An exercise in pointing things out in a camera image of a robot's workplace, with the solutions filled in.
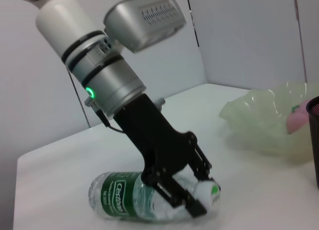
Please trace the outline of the black mesh pen holder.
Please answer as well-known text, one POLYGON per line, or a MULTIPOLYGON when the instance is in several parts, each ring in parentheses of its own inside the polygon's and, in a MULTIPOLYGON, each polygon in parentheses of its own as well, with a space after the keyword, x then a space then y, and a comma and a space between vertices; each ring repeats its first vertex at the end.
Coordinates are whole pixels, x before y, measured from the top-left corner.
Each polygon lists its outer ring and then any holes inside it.
POLYGON ((317 188, 319 189, 319 96, 308 102, 306 110, 309 115, 316 182, 317 188))

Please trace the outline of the pink toy peach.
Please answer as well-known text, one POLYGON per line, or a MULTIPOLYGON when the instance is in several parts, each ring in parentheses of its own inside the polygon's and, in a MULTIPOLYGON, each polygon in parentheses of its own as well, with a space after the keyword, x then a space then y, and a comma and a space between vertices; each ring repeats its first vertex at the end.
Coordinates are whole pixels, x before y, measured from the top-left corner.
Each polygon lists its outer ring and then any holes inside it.
POLYGON ((309 116, 306 110, 309 101, 310 100, 307 99, 301 104, 292 107, 291 113, 287 117, 287 131, 289 134, 293 134, 309 122, 309 116))

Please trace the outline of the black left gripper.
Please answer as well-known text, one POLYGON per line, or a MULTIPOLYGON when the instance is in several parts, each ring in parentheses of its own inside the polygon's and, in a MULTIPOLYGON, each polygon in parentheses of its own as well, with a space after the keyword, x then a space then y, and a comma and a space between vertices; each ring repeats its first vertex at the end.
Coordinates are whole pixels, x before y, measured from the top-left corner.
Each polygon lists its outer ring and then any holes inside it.
POLYGON ((137 147, 144 159, 142 181, 163 183, 189 165, 195 183, 183 176, 170 179, 171 187, 154 188, 141 183, 141 218, 190 219, 208 213, 205 197, 211 163, 190 133, 176 131, 146 94, 142 94, 114 115, 114 120, 137 147))

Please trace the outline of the translucent green fruit plate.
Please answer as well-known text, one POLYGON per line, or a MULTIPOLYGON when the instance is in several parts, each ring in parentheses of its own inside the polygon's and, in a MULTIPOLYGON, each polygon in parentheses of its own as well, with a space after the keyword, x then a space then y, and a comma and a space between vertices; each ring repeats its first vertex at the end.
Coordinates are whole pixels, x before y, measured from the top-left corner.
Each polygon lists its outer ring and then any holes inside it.
POLYGON ((313 159, 309 124, 293 133, 287 118, 305 110, 319 96, 319 83, 285 83, 272 89, 252 89, 227 102, 219 113, 231 136, 245 148, 302 163, 313 159))

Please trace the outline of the clear green-label water bottle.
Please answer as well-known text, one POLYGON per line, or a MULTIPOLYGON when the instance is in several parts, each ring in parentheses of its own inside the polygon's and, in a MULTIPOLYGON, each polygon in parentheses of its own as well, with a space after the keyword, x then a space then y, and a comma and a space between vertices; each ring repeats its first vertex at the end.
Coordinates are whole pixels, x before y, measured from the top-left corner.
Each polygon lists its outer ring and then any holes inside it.
MULTIPOLYGON (((157 191, 145 185, 140 172, 106 172, 96 177, 88 192, 92 210, 103 219, 177 222, 190 219, 184 206, 173 208, 157 191)), ((194 182, 189 177, 174 179, 205 207, 216 211, 220 187, 214 181, 194 182)))

